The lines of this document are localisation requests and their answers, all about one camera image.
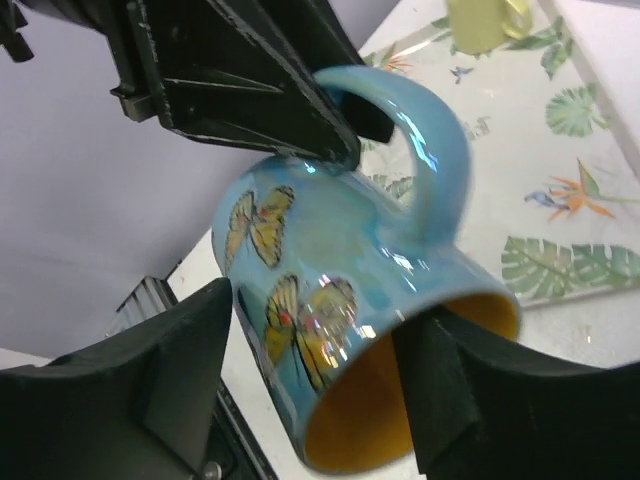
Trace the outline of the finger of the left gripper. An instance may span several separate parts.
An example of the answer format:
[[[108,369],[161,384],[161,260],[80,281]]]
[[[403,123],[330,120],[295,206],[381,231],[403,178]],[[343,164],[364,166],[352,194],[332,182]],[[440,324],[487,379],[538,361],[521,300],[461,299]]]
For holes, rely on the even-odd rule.
[[[352,64],[324,1],[113,1],[125,115],[186,139],[351,165],[354,129],[316,74]]]
[[[279,2],[279,26],[300,56],[315,73],[334,66],[364,66],[328,1],[284,0]],[[374,104],[344,93],[340,110],[358,136],[388,143],[394,126]]]

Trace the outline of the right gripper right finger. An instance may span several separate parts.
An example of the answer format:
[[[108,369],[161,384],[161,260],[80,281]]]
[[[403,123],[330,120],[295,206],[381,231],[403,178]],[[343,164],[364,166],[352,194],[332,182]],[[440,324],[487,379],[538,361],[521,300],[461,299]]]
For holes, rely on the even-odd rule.
[[[406,321],[392,340],[426,477],[638,477],[637,364],[563,360],[444,307]]]

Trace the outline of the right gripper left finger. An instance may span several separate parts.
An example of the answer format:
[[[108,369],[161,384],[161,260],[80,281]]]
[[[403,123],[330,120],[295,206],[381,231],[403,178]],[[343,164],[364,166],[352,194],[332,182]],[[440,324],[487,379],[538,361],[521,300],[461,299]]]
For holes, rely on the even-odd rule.
[[[216,279],[169,310],[1,373],[5,479],[198,479],[229,335]]]

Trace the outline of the pale yellow mug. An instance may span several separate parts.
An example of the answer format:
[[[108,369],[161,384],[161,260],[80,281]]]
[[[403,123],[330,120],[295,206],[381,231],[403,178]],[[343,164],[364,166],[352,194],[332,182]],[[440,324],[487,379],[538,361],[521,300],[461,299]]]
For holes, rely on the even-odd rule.
[[[467,55],[488,53],[509,39],[520,40],[532,28],[524,0],[449,0],[446,7],[453,46]]]

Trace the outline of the blue butterfly mug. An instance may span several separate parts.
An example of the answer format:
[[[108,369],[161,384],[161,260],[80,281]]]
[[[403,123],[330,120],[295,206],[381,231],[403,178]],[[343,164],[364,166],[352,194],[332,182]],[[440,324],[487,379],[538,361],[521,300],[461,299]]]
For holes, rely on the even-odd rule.
[[[298,458],[324,474],[358,474],[412,449],[393,332],[443,307],[512,340],[520,308],[456,247],[472,162],[449,106],[376,68],[315,78],[335,99],[371,102],[404,134],[409,204],[356,170],[272,156],[226,191],[212,246]]]

